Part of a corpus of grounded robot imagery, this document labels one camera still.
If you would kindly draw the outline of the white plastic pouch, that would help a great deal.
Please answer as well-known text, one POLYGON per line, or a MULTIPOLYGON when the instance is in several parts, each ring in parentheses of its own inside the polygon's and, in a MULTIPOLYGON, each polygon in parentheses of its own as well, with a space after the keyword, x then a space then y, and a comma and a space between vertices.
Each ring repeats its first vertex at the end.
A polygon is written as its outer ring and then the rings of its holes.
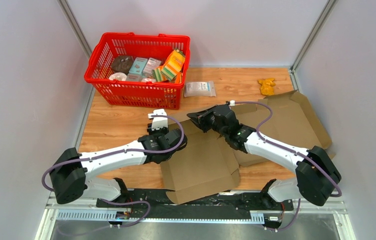
POLYGON ((184 97, 215 97, 216 90, 213 81, 188 82, 185 85, 184 97))

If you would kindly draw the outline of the cardboard box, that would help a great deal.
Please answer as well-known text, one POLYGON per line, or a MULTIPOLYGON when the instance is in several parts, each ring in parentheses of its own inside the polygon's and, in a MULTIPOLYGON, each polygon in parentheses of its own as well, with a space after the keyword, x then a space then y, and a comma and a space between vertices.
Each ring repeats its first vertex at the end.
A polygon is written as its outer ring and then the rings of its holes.
POLYGON ((204 133, 186 112, 172 114, 187 136, 184 149, 160 164, 166 195, 180 205, 239 185, 239 164, 225 139, 213 130, 204 133))

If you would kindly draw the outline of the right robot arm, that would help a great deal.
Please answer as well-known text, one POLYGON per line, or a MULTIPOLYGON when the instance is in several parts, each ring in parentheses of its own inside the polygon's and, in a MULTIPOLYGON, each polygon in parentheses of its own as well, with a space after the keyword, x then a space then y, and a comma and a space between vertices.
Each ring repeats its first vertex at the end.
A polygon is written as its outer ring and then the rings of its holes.
POLYGON ((259 127, 242 124, 231 109, 235 104, 226 102, 188 113, 187 117, 201 131, 218 133, 232 149, 264 157, 295 174, 293 178, 273 179, 265 185, 261 195, 263 207, 272 210, 292 199, 306 199, 321 207, 328 198, 342 196, 342 176, 323 148, 289 145, 261 133, 259 127))

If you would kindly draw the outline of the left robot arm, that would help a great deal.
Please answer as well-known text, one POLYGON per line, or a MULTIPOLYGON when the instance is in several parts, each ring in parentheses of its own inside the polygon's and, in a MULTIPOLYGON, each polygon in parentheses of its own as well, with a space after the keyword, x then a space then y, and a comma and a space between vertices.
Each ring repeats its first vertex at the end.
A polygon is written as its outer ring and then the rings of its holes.
POLYGON ((121 179, 105 180, 99 175, 114 169, 148 163, 160 164, 184 149, 188 138, 180 128, 153 130, 126 145, 97 152, 78 153, 66 149, 47 171, 58 204, 79 198, 106 199, 121 208, 129 195, 121 179))

